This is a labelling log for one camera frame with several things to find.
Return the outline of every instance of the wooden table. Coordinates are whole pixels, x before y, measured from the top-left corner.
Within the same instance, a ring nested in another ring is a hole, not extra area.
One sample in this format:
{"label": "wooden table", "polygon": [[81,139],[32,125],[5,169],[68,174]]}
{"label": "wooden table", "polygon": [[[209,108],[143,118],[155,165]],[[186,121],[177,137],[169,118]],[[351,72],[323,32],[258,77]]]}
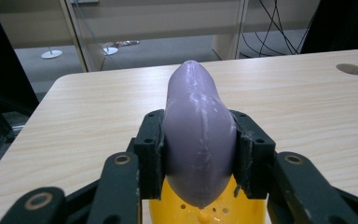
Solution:
{"label": "wooden table", "polygon": [[[308,157],[333,186],[358,196],[358,76],[337,70],[340,63],[358,65],[358,50],[203,65],[226,106],[250,115],[277,151]],[[126,150],[144,115],[165,107],[177,67],[57,80],[0,161],[0,218],[31,189],[70,194],[99,178],[104,160]]]}

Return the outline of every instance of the yellow base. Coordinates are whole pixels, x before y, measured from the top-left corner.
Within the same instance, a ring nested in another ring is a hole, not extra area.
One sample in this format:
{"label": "yellow base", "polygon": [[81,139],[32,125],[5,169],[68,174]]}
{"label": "yellow base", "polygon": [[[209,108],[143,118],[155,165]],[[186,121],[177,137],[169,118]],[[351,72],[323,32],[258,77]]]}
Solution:
{"label": "yellow base", "polygon": [[248,200],[240,190],[234,198],[237,187],[232,176],[225,191],[202,210],[180,199],[164,180],[161,200],[150,200],[150,215],[153,224],[199,223],[199,224],[256,224],[265,223],[266,203],[264,200]]}

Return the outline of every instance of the gray floor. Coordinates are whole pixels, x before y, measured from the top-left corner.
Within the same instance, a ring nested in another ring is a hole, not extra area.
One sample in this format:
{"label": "gray floor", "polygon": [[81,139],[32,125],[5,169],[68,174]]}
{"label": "gray floor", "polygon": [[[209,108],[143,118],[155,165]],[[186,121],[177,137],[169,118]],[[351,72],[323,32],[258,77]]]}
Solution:
{"label": "gray floor", "polygon": [[[289,50],[288,46],[290,44],[279,32],[269,32],[268,34],[260,32],[257,34],[260,40],[255,33],[241,36],[239,44],[240,59],[296,53],[293,49]],[[305,30],[285,31],[284,34],[295,49],[298,46],[298,50],[301,49],[301,39],[305,34]],[[50,49],[61,50],[62,55],[46,60],[41,58],[41,55],[49,51],[48,47],[15,49],[39,101],[43,99],[59,77],[82,73],[74,46],[60,46]],[[211,35],[140,40],[139,44],[119,47],[116,54],[106,57],[102,71],[180,64],[190,59],[200,63],[220,60],[212,49]],[[12,127],[21,126],[28,120],[28,117],[17,112],[6,113],[4,117]],[[10,143],[7,143],[0,149],[0,159],[9,145]]]}

